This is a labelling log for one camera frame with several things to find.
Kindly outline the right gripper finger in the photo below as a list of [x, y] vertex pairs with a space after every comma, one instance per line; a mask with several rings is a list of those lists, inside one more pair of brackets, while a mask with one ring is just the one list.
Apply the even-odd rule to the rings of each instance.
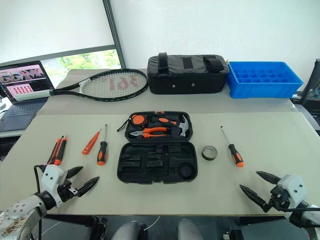
[[239, 187], [244, 192], [244, 194], [254, 203], [256, 203], [265, 213], [270, 210], [270, 205], [264, 201], [261, 197], [258, 196], [256, 192], [251, 190], [250, 188], [240, 184]]
[[265, 171], [256, 171], [256, 173], [257, 173], [262, 179], [264, 179], [265, 181], [267, 181], [268, 183], [273, 184], [273, 185], [277, 185], [278, 182], [281, 180], [280, 177], [278, 177], [278, 176], [276, 176], [276, 175], [274, 175], [274, 174], [265, 172]]

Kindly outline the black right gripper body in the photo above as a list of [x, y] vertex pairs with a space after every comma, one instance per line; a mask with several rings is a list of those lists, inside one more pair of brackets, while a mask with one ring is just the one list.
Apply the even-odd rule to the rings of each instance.
[[271, 208], [276, 209], [277, 211], [287, 212], [287, 209], [290, 206], [290, 194], [287, 190], [282, 189], [280, 186], [276, 185], [270, 191], [271, 196], [267, 206], [264, 209], [264, 212], [267, 213]]

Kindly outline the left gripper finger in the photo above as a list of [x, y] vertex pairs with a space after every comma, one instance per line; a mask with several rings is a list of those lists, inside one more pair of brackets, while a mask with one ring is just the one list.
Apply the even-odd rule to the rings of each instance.
[[77, 175], [82, 169], [83, 169], [83, 166], [76, 166], [76, 167], [73, 167], [73, 168], [69, 169], [69, 170], [67, 171], [66, 178], [67, 178], [67, 179], [70, 179], [70, 178], [74, 177], [74, 176]]
[[91, 190], [96, 185], [99, 179], [100, 179], [99, 176], [91, 178], [86, 183], [84, 183], [84, 185], [79, 190], [77, 190], [77, 193], [75, 195], [79, 198], [82, 197], [84, 194], [86, 194], [89, 190]]

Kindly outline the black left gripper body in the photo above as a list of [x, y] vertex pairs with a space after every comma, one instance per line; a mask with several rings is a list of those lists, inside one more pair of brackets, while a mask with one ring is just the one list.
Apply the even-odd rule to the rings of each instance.
[[72, 182], [68, 179], [65, 179], [63, 184], [57, 187], [57, 193], [63, 203], [72, 199], [78, 194], [78, 190], [76, 188], [72, 188]]

